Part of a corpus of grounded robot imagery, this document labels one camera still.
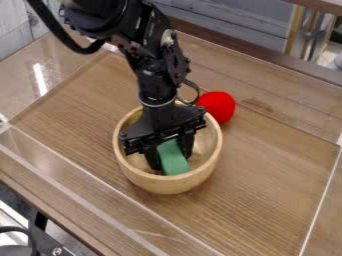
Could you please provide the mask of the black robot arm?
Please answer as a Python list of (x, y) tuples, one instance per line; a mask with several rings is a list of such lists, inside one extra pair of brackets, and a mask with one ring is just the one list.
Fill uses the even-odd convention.
[(124, 153), (144, 155), (162, 168), (158, 147), (175, 140), (192, 154), (196, 131), (206, 127), (206, 109), (179, 97), (178, 89), (198, 85), (187, 79), (190, 59), (167, 15), (144, 0), (62, 0), (68, 25), (82, 35), (114, 44), (138, 80), (142, 115), (120, 132)]

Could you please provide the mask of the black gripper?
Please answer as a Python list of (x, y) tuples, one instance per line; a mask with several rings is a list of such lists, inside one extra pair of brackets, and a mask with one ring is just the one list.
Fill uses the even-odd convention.
[(158, 147), (162, 143), (176, 139), (186, 158), (192, 155), (196, 131), (206, 127), (206, 108), (178, 103), (142, 100), (142, 115), (122, 130), (119, 140), (124, 153), (144, 153), (150, 167), (160, 171), (162, 161)]

